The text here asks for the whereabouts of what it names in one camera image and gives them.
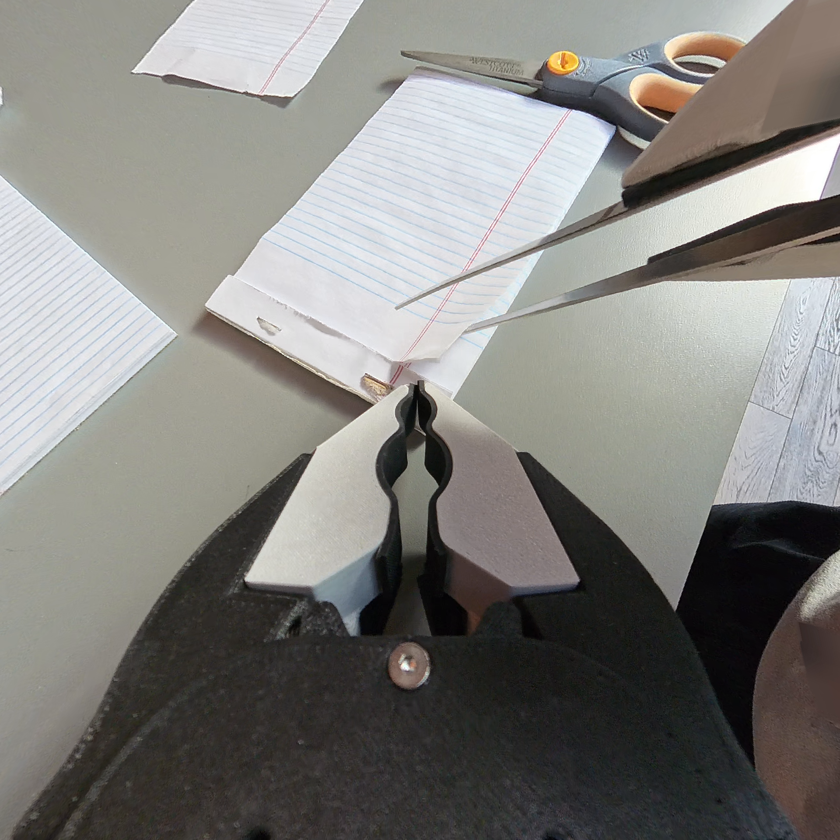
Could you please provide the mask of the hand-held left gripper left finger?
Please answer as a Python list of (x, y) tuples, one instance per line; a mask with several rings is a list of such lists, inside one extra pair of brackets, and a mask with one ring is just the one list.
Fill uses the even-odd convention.
[(332, 603), (351, 635), (378, 633), (402, 576), (393, 492), (407, 465), (413, 385), (316, 448), (245, 576), (257, 590)]

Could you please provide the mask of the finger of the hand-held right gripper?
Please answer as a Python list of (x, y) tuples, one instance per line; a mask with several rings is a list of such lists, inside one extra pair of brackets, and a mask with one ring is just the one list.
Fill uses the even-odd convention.
[(776, 207), (651, 256), (660, 279), (837, 277), (839, 197)]
[(838, 132), (839, 2), (796, 1), (624, 172), (623, 204), (690, 192)]

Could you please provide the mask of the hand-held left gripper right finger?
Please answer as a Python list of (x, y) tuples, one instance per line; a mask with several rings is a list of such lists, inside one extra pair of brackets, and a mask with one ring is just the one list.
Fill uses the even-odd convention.
[(433, 634), (464, 634), (496, 602), (566, 592), (573, 567), (517, 451), (436, 386), (417, 386), (429, 502), (418, 578)]

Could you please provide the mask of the grey orange scissors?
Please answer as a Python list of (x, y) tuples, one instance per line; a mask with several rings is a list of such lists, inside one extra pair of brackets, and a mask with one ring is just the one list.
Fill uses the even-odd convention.
[(402, 51), (402, 56), (528, 86), (546, 102), (588, 112), (640, 140), (652, 141), (717, 71), (693, 70), (679, 61), (700, 56), (726, 63), (744, 46), (740, 38), (701, 31), (614, 59), (578, 56), (565, 49), (543, 63), (411, 50)]

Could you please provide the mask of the person's black pants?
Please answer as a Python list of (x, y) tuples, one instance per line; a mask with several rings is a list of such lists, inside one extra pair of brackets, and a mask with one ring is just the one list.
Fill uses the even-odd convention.
[(838, 507), (784, 500), (710, 509), (677, 614), (751, 761), (764, 648), (786, 607), (838, 547)]

